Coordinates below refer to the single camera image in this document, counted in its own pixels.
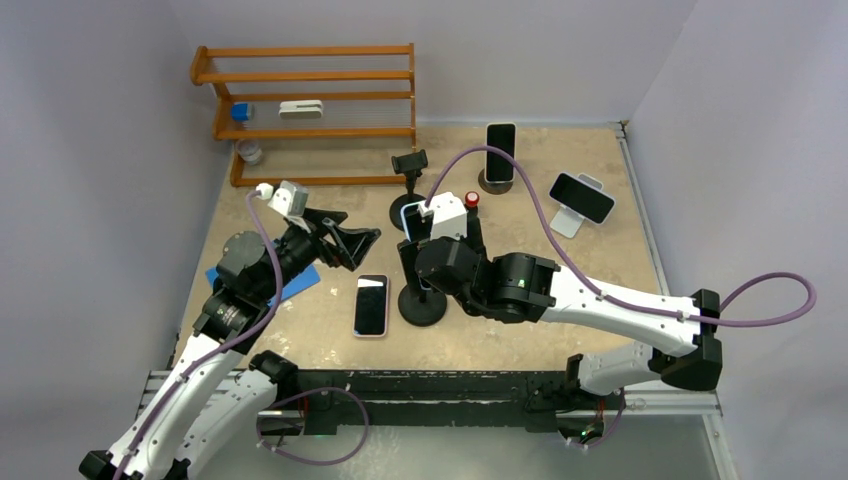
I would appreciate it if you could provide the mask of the blue case phone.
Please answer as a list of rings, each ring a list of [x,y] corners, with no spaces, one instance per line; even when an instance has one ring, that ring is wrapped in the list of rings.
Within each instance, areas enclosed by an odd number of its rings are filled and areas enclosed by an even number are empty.
[[[421,200],[404,205],[400,209],[402,229],[406,240],[411,243],[428,240],[430,238],[432,218],[421,214],[420,207],[423,204],[424,201]]]

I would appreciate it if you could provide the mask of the black tall phone stand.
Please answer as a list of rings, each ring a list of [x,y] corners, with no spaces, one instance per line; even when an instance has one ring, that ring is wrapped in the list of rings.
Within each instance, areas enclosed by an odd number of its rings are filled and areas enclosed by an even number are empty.
[[[401,316],[416,327],[429,327],[439,322],[447,310],[447,297],[437,290],[424,288],[412,268],[404,269],[406,285],[398,295]]]

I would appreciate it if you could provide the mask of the pink case phone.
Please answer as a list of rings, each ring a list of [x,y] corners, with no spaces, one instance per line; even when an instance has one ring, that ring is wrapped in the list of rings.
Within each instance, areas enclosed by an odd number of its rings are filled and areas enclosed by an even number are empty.
[[[379,338],[387,334],[389,315],[389,277],[361,275],[356,281],[353,335]]]

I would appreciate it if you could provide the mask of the black round-base phone stand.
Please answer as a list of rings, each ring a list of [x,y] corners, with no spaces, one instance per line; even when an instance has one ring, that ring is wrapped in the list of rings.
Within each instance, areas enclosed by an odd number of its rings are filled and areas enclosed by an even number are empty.
[[[424,199],[422,195],[415,193],[417,180],[422,176],[422,171],[428,166],[428,157],[425,150],[415,151],[409,154],[392,156],[391,163],[396,174],[405,177],[406,192],[397,197],[389,208],[389,218],[392,225],[402,230],[401,209],[411,203]]]

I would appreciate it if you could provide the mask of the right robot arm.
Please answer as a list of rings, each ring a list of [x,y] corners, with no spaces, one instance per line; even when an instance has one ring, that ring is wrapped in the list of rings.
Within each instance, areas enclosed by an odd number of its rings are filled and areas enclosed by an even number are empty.
[[[408,286],[451,297],[471,317],[574,324],[629,338],[630,344],[606,353],[569,359],[561,392],[573,406],[645,381],[699,392],[718,384],[722,344],[714,327],[696,319],[716,317],[714,292],[662,296],[605,282],[591,290],[550,259],[509,253],[488,260],[449,238],[405,240],[398,253]]]

